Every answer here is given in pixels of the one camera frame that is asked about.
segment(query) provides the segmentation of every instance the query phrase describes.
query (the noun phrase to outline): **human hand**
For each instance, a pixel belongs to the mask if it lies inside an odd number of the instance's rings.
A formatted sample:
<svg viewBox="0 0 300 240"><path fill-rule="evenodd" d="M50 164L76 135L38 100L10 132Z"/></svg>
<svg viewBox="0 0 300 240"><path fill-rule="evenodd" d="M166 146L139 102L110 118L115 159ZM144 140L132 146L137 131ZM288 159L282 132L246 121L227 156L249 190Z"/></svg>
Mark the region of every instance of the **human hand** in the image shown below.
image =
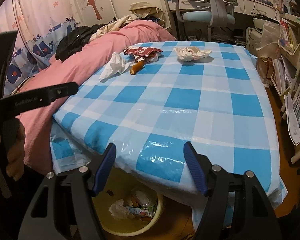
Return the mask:
<svg viewBox="0 0 300 240"><path fill-rule="evenodd" d="M23 159L25 157L25 139L26 131L23 124L20 123L15 144L9 149L7 153L7 159L9 163L6 167L6 173L10 178L13 178L15 181L18 181L22 177L24 172Z"/></svg>

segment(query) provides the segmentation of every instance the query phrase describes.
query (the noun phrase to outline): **pink bedsheet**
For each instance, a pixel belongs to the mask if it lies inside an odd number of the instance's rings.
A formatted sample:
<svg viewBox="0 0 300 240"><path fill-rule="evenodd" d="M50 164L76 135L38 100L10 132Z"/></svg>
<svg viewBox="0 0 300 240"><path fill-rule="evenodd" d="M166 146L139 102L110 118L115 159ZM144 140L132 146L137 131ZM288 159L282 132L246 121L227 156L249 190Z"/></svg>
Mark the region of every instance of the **pink bedsheet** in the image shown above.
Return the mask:
<svg viewBox="0 0 300 240"><path fill-rule="evenodd" d="M21 91L56 85L66 82L83 84L100 67L106 64L112 53L122 52L127 46L140 42L174 41L170 33L158 24L136 20L120 31L107 33L85 45L82 51L72 55L63 63L54 61L50 67L42 70ZM57 99L50 106L22 113L19 118L26 128L26 156L24 162L34 170L46 174L52 170L50 153L51 118L66 101Z"/></svg>

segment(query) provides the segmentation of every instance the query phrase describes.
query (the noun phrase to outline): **pink curtain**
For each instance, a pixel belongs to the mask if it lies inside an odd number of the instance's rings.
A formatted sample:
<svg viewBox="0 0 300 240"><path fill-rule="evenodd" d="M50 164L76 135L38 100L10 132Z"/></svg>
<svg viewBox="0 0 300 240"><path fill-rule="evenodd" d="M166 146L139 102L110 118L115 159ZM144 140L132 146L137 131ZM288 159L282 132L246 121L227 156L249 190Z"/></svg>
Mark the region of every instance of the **pink curtain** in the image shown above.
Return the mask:
<svg viewBox="0 0 300 240"><path fill-rule="evenodd" d="M58 43L76 28L79 17L74 0L5 0L0 7L0 33L19 31L5 95L50 65Z"/></svg>

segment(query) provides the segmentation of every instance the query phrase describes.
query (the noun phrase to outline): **blue gripper pad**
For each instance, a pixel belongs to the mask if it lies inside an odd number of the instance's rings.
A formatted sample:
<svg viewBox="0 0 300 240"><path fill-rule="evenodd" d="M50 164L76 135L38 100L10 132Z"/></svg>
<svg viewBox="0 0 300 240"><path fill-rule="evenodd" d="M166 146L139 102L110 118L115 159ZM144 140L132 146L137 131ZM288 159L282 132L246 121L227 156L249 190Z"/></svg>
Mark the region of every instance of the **blue gripper pad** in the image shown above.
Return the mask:
<svg viewBox="0 0 300 240"><path fill-rule="evenodd" d="M194 180L194 184L201 194L206 195L208 191L206 176L196 158L197 153L190 142L186 142L183 146L183 155L187 166Z"/></svg>
<svg viewBox="0 0 300 240"><path fill-rule="evenodd" d="M102 163L100 164L100 167L94 177L94 186L92 191L96 195L103 191L117 155L117 149L115 145L111 143L109 146L110 148L107 148L104 152L106 156L103 158Z"/></svg>

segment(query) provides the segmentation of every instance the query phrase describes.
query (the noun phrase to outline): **brown tree trunk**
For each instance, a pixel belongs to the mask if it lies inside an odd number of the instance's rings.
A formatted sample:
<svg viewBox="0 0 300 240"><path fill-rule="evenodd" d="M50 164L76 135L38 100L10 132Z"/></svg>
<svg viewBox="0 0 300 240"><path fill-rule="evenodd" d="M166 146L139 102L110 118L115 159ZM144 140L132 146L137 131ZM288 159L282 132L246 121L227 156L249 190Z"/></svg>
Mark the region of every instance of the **brown tree trunk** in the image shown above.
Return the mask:
<svg viewBox="0 0 300 240"><path fill-rule="evenodd" d="M95 1L94 0L87 0L87 1L88 1L87 5L91 5L93 7L94 12L96 13L97 20L98 21L101 20L102 16L100 15L100 13L99 13L99 11L98 11L98 9L96 7Z"/></svg>

